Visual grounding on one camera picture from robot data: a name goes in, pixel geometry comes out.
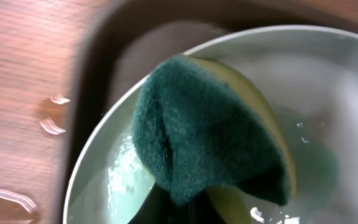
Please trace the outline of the green yellow sponge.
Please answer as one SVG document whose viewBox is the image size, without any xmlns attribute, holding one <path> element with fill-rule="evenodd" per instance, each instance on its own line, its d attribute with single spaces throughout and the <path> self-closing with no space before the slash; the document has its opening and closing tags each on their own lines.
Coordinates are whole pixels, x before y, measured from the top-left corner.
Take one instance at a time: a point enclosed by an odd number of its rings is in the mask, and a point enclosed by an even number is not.
<svg viewBox="0 0 358 224">
<path fill-rule="evenodd" d="M 206 191 L 239 220 L 240 194 L 284 206 L 296 172 L 276 115 L 243 74 L 215 60 L 175 55 L 145 79 L 135 106 L 136 153 L 178 207 Z"/>
</svg>

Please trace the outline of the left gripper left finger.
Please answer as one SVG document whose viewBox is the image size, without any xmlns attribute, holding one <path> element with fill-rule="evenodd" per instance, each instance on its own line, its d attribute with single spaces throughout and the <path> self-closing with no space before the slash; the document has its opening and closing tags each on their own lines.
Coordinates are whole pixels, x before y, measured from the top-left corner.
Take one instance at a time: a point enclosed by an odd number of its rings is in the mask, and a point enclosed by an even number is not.
<svg viewBox="0 0 358 224">
<path fill-rule="evenodd" d="M 190 224 L 189 208 L 176 206 L 168 192 L 154 184 L 129 224 Z"/>
</svg>

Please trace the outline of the white plate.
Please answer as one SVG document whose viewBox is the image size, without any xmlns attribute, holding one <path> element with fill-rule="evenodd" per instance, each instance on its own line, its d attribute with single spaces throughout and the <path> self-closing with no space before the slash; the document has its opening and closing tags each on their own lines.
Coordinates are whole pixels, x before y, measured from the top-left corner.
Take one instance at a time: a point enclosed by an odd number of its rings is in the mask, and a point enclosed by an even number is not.
<svg viewBox="0 0 358 224">
<path fill-rule="evenodd" d="M 296 172 L 284 206 L 240 194 L 242 217 L 225 223 L 358 223 L 358 34 L 270 26 L 211 40 L 183 55 L 246 76 L 272 107 Z M 133 143 L 143 78 L 104 116 L 80 156 L 65 223 L 129 223 L 155 183 Z"/>
</svg>

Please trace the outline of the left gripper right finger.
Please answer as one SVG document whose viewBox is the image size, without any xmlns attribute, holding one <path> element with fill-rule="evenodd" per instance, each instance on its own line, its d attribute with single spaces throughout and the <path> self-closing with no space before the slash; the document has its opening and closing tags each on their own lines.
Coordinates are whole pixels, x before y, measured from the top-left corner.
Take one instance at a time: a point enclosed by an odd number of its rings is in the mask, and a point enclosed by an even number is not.
<svg viewBox="0 0 358 224">
<path fill-rule="evenodd" d="M 194 224 L 226 224 L 211 203 L 207 192 L 200 192 L 193 200 Z"/>
</svg>

